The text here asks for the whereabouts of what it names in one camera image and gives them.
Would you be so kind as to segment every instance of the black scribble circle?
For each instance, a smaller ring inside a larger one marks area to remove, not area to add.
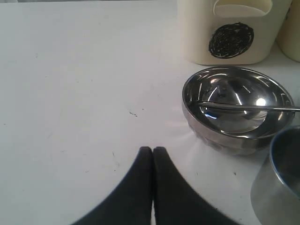
[[[243,23],[224,25],[210,40],[209,51],[218,59],[230,59],[243,54],[252,45],[254,31]]]

